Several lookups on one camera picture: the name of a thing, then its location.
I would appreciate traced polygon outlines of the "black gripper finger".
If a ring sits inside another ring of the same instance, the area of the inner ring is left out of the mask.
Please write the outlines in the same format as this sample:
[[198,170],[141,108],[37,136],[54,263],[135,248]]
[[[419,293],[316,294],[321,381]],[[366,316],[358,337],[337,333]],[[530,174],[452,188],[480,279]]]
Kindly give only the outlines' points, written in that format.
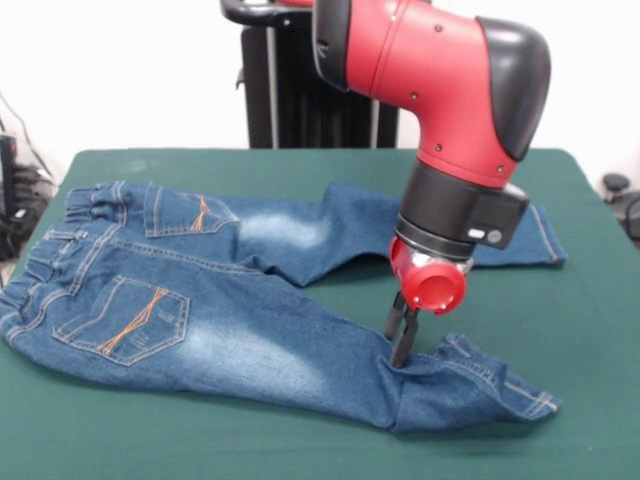
[[404,329],[397,335],[391,356],[391,364],[395,368],[403,368],[409,358],[419,329],[419,311],[407,307],[403,314]]
[[405,325],[407,302],[401,291],[398,291],[387,315],[384,328],[385,336],[399,336]]

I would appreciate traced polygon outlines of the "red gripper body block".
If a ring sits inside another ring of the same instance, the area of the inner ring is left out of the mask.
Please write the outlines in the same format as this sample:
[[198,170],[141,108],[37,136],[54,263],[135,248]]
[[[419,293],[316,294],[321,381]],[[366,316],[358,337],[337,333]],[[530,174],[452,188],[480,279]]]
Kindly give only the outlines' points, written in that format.
[[390,245],[391,269],[412,309],[437,315],[456,309],[467,290],[467,263],[434,257],[395,236]]

